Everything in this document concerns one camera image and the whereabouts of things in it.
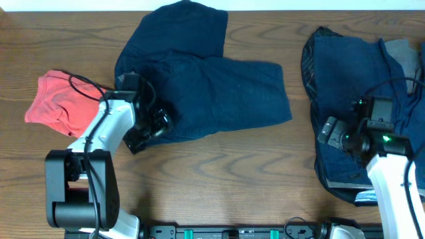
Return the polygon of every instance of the navy blue cloth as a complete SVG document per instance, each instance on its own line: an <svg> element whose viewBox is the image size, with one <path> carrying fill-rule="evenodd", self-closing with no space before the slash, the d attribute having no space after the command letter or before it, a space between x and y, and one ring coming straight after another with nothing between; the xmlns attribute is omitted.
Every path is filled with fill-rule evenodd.
<svg viewBox="0 0 425 239"><path fill-rule="evenodd" d="M227 19L226 11L180 1L146 15L124 47L117 89L118 76L136 72L176 110L174 129L151 144L292 118L280 65L223 58Z"/></svg>
<svg viewBox="0 0 425 239"><path fill-rule="evenodd" d="M316 136L329 116L351 125L357 116L351 102L391 78L404 77L401 65L386 51L383 40L368 43L355 37L342 37L320 28L303 50L303 83L311 98L311 121ZM416 151L425 141L425 99L421 87L408 95L404 80L382 85L372 95L393 98L392 121L395 133L410 138ZM371 185L367 172L354 158L327 144L316 142L316 170L322 184L325 179L337 183ZM425 189L425 154L416 161L418 187Z"/></svg>

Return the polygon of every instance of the wooden tabletop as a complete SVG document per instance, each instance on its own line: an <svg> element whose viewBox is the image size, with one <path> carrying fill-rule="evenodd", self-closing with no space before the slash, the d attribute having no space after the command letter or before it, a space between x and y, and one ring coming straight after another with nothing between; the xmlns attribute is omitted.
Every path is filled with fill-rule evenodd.
<svg viewBox="0 0 425 239"><path fill-rule="evenodd" d="M114 66L146 12L0 13L0 238L63 238L45 216L44 158L75 138L24 122L37 78L61 68L113 86ZM281 64L293 120L152 147L120 145L114 167L121 206L144 220L185 224L283 224L293 216L379 222L317 180L301 51L326 26L367 41L425 42L425 12L231 12L224 54Z"/></svg>

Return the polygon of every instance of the red cloth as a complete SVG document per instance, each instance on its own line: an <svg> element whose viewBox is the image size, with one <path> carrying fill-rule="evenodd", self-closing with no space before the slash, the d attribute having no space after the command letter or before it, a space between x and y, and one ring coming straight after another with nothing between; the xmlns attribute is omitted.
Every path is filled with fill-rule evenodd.
<svg viewBox="0 0 425 239"><path fill-rule="evenodd" d="M49 70L39 78L39 89L25 113L25 122L42 123L68 136L80 137L84 133L98 113L99 102L72 89L68 78L68 74L57 70ZM81 92L100 98L93 85L77 78L72 82Z"/></svg>

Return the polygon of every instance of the folded cloth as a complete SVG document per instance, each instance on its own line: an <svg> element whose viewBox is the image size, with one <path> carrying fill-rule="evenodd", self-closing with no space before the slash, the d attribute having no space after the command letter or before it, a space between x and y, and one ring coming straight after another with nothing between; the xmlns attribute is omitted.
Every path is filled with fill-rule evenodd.
<svg viewBox="0 0 425 239"><path fill-rule="evenodd" d="M39 78L39 88L31 107L25 113L25 122L42 123L65 135L80 137L99 110L99 102L75 91L70 75L49 70ZM95 99L100 92L91 84L72 78L74 86Z"/></svg>
<svg viewBox="0 0 425 239"><path fill-rule="evenodd" d="M382 39L368 43L355 37L343 37L323 27L304 46L301 71L311 100L311 122L316 137L329 116L355 125L357 117L351 111L352 101L359 100L369 88L385 80L404 77L403 68L388 54ZM425 140L423 94L421 87L408 94L404 80L384 84L372 93L394 99L395 133L409 137L414 151ZM317 176L337 197L355 203L357 193L370 188L366 170L352 156L317 141L316 153ZM425 155L416 161L416 168L418 187L425 189ZM352 187L331 189L330 182Z"/></svg>
<svg viewBox="0 0 425 239"><path fill-rule="evenodd" d="M115 67L149 80L171 102L175 127L150 144L198 139L218 131L283 123L292 118L282 67L223 58L227 12L180 1L146 15Z"/></svg>

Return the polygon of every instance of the white wall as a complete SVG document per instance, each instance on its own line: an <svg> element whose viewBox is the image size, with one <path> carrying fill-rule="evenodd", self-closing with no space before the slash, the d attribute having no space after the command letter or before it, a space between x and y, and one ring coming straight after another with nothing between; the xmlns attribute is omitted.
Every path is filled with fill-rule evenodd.
<svg viewBox="0 0 425 239"><path fill-rule="evenodd" d="M5 11L152 11L177 0L0 0ZM425 0L193 0L227 11L425 10Z"/></svg>

